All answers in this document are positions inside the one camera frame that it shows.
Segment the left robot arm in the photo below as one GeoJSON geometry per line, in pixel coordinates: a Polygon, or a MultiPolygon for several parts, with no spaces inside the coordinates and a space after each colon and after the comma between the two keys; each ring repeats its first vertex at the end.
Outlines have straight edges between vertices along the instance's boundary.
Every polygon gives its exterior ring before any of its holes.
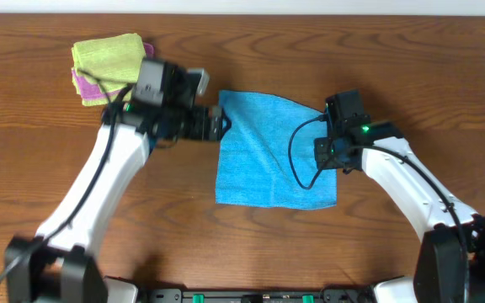
{"type": "Polygon", "coordinates": [[[139,302],[134,283],[101,274],[99,249],[129,183],[159,141],[218,142],[231,126],[220,106],[195,99],[203,68],[145,58],[138,78],[109,99],[93,150],[65,198],[32,239],[14,237],[0,284],[10,302],[139,302]]]}

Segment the blue cloth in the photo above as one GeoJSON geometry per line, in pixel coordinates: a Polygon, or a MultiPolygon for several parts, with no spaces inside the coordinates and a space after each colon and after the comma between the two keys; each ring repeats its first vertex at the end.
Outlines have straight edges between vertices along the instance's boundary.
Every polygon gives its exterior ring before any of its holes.
{"type": "Polygon", "coordinates": [[[337,174],[318,172],[313,141],[327,134],[319,111],[266,93],[223,90],[232,121],[223,136],[216,203],[318,210],[337,203],[337,174]]]}

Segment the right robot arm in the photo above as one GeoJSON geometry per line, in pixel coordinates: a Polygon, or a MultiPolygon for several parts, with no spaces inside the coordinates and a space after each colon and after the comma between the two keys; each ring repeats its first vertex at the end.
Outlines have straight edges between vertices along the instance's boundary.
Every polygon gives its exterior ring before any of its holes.
{"type": "Polygon", "coordinates": [[[374,122],[358,91],[326,100],[327,134],[314,141],[320,171],[361,171],[378,183],[421,241],[413,277],[372,288],[375,302],[485,302],[485,215],[449,191],[391,122],[374,122]]]}

